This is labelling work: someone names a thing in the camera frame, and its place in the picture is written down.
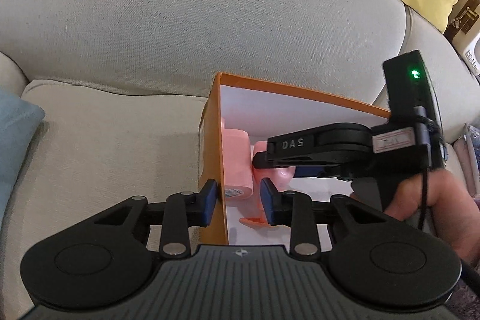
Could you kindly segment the person's right hand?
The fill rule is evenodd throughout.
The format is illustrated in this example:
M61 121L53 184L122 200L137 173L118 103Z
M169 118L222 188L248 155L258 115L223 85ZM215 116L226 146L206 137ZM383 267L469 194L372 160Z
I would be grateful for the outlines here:
M385 214L404 221L416 213L422 203L422 176L400 183ZM480 214L475 200L463 183L448 170L431 171L427 202L433 214L437 236L449 244L467 263L479 263Z

